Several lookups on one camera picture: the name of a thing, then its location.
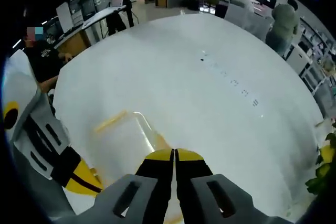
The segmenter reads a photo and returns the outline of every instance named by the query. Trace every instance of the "desk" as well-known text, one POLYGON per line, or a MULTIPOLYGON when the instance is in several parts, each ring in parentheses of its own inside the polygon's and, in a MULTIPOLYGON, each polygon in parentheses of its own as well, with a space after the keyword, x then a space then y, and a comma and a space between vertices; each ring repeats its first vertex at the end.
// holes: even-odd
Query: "desk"
POLYGON ((104 39, 104 34, 101 30, 100 25, 100 31, 101 31, 101 37, 99 36, 99 33, 96 29, 92 29, 93 25, 97 22, 100 22, 101 20, 105 19, 107 16, 111 15, 112 13, 118 13, 126 9, 126 6, 123 5, 121 7, 115 7, 110 6, 108 8, 105 8, 101 10, 100 12, 94 14, 91 18, 89 18, 87 21, 85 21, 82 25, 82 30, 85 30, 85 33, 91 43, 91 45, 97 43, 98 41, 104 39))
POLYGON ((314 177, 325 137, 314 130, 321 112, 290 66, 210 14, 157 19, 88 48, 61 69, 53 105, 88 163, 93 128, 139 111, 170 146, 201 154, 271 216, 286 217, 298 188, 308 194, 305 175, 314 177))
POLYGON ((91 18, 86 20, 83 25, 74 29, 70 34, 64 36, 60 42, 58 42, 54 48, 58 49, 60 52, 69 52, 72 55, 78 55, 91 45, 102 40, 104 36, 99 36, 97 31, 94 29, 89 29, 95 23, 106 18, 108 15, 114 12, 120 12, 125 10, 126 6, 115 7, 111 6, 93 15, 91 18))
POLYGON ((318 32, 307 22, 307 21, 305 21, 303 18, 300 18, 300 20, 303 22, 303 23, 305 23, 313 32, 314 32, 314 34, 312 35, 313 37, 314 36, 317 36, 319 39, 320 39, 320 41, 324 44, 324 47, 325 48, 327 48, 328 47, 328 45, 327 45, 327 43, 323 40, 323 38, 321 37, 321 35, 319 35, 318 34, 318 32))
POLYGON ((111 15, 115 12, 120 12, 126 9, 126 6, 123 5, 121 7, 110 6, 107 7, 100 12, 94 14, 91 18, 83 23, 82 30, 85 30, 92 26, 94 23, 101 21, 102 19, 106 18, 107 16, 111 15))

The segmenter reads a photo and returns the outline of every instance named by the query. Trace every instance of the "ceiling light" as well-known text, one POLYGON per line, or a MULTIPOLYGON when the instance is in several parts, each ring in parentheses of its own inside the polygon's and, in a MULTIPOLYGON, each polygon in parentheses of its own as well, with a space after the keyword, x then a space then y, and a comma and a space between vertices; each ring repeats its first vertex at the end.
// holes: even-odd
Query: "ceiling light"
POLYGON ((17 44, 19 44, 20 42, 21 42, 21 39, 19 39, 19 40, 17 41, 17 43, 15 43, 15 45, 14 45, 12 48, 16 47, 17 44))

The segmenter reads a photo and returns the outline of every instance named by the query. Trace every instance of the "black t-shirt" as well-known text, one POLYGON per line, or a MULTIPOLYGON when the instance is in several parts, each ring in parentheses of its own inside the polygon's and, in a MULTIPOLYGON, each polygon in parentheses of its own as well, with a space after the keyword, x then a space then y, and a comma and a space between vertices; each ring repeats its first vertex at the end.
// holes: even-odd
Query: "black t-shirt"
POLYGON ((38 82, 57 76, 64 65, 58 57, 59 52, 44 40, 36 41, 33 47, 26 47, 25 54, 38 82))

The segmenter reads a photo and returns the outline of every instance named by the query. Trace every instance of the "man in green shirt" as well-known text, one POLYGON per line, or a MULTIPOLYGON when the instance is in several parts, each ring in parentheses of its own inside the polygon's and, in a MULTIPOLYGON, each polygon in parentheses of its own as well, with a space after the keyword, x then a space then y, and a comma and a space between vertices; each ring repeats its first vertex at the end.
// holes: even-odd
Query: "man in green shirt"
POLYGON ((272 11, 275 22, 266 36, 266 44, 283 56, 289 47, 294 34, 297 34, 300 17, 296 10, 295 0, 288 0, 287 4, 280 4, 272 11))

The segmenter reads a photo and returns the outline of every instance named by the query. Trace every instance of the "white tabletop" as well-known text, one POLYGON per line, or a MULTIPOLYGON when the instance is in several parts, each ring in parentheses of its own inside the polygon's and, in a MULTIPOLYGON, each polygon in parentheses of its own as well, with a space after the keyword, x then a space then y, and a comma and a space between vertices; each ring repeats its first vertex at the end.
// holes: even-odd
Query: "white tabletop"
POLYGON ((86 20, 83 23, 82 30, 92 26, 94 23, 102 20, 103 18, 109 16, 110 14, 112 14, 114 12, 119 12, 119 11, 125 9, 125 8, 126 8, 125 5, 120 6, 120 7, 110 6, 110 7, 107 7, 105 9, 101 10, 100 12, 97 12, 91 18, 89 18, 88 20, 86 20))
POLYGON ((324 136, 314 130, 320 110, 290 66, 210 14, 154 20, 86 49, 61 69, 54 107, 88 162, 94 127, 122 110, 143 113, 172 147, 200 153, 271 216, 283 216, 305 187, 324 136))

